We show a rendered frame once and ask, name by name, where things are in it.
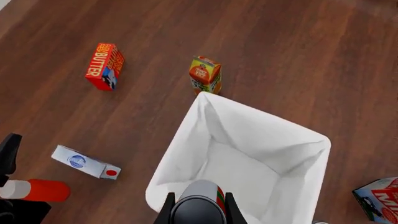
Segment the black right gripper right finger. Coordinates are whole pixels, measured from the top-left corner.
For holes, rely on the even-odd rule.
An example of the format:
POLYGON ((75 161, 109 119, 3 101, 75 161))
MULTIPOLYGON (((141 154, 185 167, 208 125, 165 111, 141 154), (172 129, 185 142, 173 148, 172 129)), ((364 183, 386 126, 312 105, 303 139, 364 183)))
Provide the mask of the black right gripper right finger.
POLYGON ((231 192, 226 192, 225 195, 225 208, 226 208, 226 223, 227 224, 248 224, 231 192))

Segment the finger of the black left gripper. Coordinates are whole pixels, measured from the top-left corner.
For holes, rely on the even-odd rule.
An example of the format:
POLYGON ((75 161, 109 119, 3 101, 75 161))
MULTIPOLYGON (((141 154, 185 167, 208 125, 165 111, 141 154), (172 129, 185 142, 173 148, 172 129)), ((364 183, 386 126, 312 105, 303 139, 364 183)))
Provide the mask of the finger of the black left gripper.
POLYGON ((0 175, 11 175, 16 171, 16 158, 21 141, 21 135, 10 133, 0 143, 0 175))
POLYGON ((51 208, 46 202, 0 199, 0 224, 41 224, 51 208))

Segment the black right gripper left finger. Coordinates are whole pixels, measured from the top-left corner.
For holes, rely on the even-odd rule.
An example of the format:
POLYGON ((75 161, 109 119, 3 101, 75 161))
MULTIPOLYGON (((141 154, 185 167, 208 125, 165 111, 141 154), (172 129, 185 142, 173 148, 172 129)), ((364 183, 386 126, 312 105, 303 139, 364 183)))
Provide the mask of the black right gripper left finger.
POLYGON ((171 224, 170 217, 172 209, 175 206, 175 194, 170 192, 153 224, 171 224))

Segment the tomato sauce tin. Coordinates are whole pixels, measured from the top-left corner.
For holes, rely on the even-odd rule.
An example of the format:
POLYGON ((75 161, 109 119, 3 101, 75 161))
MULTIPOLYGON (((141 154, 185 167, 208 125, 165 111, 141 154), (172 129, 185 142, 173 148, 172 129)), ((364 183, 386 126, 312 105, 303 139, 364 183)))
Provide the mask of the tomato sauce tin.
POLYGON ((223 191, 210 180, 192 182, 173 207, 170 224, 227 224, 223 191))

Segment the white basket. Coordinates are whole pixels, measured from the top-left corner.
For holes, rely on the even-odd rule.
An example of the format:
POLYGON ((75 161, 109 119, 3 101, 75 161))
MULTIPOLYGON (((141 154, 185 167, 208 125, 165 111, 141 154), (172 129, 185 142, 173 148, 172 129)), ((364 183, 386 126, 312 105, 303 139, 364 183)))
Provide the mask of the white basket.
POLYGON ((230 192, 248 224, 311 224, 330 140, 211 93, 200 93, 146 189, 159 212, 169 192, 210 180, 230 192))

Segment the red ketchup bottle white cap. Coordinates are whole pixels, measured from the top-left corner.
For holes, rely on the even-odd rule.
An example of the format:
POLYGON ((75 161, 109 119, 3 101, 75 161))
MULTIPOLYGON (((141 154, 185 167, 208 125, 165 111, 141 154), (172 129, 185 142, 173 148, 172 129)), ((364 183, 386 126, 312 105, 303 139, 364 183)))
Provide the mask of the red ketchup bottle white cap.
POLYGON ((0 198, 26 201, 63 202, 70 196, 70 187, 56 180, 8 180, 0 187, 0 198))

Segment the white box with blue emblem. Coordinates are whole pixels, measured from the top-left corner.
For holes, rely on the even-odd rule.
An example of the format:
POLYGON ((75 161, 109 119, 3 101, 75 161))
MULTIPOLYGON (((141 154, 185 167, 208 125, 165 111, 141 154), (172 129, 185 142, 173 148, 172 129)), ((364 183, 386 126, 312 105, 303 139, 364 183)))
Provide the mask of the white box with blue emblem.
POLYGON ((121 172, 119 167, 95 160, 63 145, 55 148, 51 158, 97 179, 116 180, 121 172))

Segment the red butter box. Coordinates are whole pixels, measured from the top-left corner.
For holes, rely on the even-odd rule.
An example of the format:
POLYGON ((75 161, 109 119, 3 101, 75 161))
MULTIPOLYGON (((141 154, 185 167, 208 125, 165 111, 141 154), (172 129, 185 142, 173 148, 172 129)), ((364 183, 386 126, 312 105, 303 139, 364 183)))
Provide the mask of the red butter box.
POLYGON ((115 44, 99 43, 85 78, 99 90, 114 91, 124 62, 125 58, 115 44))

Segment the orange juice carton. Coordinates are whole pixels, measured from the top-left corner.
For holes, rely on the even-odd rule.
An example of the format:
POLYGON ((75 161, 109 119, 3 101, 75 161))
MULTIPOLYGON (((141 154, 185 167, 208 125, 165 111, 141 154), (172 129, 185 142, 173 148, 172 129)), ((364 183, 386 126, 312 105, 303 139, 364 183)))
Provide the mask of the orange juice carton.
POLYGON ((221 91, 221 64, 203 56, 194 56, 189 69, 194 93, 202 91, 218 95, 221 91))

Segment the milk carton red print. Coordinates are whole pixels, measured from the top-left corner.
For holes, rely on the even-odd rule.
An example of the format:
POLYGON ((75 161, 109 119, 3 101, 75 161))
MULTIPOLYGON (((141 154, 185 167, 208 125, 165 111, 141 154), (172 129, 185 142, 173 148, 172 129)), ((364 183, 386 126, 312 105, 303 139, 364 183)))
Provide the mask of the milk carton red print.
POLYGON ((370 221, 398 224, 398 177, 375 180, 352 194, 370 221))

